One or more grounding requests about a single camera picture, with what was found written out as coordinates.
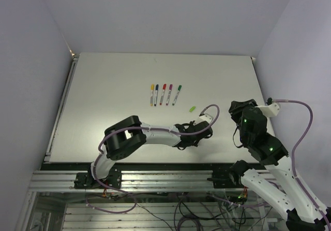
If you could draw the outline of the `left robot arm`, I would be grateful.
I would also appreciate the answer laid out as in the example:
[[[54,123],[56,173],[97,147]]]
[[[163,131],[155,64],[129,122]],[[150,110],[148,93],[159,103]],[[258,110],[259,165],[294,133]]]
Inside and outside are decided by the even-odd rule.
[[[136,115],[130,116],[104,131],[98,147],[99,155],[91,163],[87,182],[94,188],[102,187],[116,161],[127,158],[143,145],[165,145],[179,150],[196,147],[200,140],[213,135],[214,123],[214,117],[209,114],[169,127],[149,125]]]

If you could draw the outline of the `blue-end white pen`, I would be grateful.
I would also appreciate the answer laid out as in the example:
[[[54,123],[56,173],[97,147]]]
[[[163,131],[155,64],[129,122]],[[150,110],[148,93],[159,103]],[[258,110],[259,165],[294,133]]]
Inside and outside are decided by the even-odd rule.
[[[158,90],[155,90],[154,93],[155,93],[154,94],[154,106],[156,107],[156,105],[157,105],[157,98],[158,98]]]

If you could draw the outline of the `red-end white pen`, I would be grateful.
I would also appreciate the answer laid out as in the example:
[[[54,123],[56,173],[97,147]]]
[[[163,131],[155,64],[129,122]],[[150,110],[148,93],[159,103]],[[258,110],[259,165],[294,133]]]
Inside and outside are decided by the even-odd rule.
[[[162,105],[162,103],[163,103],[163,99],[164,99],[165,91],[166,91],[166,89],[165,89],[165,90],[162,89],[162,93],[161,93],[161,98],[160,98],[159,105]]]

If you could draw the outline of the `green-end white pen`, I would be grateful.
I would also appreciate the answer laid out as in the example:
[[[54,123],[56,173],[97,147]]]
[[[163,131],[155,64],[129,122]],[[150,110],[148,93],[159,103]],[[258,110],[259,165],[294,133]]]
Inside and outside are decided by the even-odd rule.
[[[179,94],[180,94],[180,91],[177,90],[173,103],[172,103],[172,106],[174,106],[176,104]]]

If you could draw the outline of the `light green pen cap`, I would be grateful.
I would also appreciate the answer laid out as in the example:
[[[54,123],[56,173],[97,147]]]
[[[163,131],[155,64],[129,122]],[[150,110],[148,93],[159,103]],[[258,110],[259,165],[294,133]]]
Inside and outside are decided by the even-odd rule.
[[[189,112],[192,112],[192,111],[194,111],[194,110],[195,110],[195,108],[196,108],[196,106],[193,106],[193,107],[191,107],[191,108],[190,108],[190,110],[189,110]]]

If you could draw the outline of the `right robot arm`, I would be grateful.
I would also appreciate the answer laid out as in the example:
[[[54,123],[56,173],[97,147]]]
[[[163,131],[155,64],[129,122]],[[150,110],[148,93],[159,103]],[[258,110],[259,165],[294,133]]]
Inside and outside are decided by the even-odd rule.
[[[228,181],[253,190],[285,220],[288,230],[330,230],[330,208],[313,193],[295,167],[295,150],[288,152],[282,142],[267,132],[267,120],[275,117],[285,99],[267,100],[259,106],[255,100],[232,101],[229,114],[239,132],[241,146],[271,173],[278,189],[240,160],[229,170]]]

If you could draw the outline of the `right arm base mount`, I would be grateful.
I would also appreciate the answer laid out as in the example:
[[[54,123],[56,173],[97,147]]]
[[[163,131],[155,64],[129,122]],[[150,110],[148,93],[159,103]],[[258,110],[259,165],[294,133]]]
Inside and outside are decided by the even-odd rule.
[[[212,182],[215,189],[241,187],[243,186],[241,177],[250,169],[252,167],[247,162],[240,160],[228,169],[221,167],[218,170],[214,170],[212,176],[207,178],[207,181]]]

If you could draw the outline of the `purple-end white pen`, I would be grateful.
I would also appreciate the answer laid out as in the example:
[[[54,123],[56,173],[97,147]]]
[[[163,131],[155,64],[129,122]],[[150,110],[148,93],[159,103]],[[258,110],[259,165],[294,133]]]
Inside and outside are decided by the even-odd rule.
[[[170,97],[171,97],[171,92],[172,90],[168,90],[168,94],[167,94],[167,100],[166,100],[166,106],[169,105],[169,102],[170,102]]]

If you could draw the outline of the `yellow-end white pen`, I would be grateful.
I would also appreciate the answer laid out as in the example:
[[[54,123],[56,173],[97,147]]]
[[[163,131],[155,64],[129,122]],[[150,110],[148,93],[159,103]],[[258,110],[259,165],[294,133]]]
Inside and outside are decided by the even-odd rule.
[[[151,90],[151,97],[150,97],[150,106],[154,104],[154,90]]]

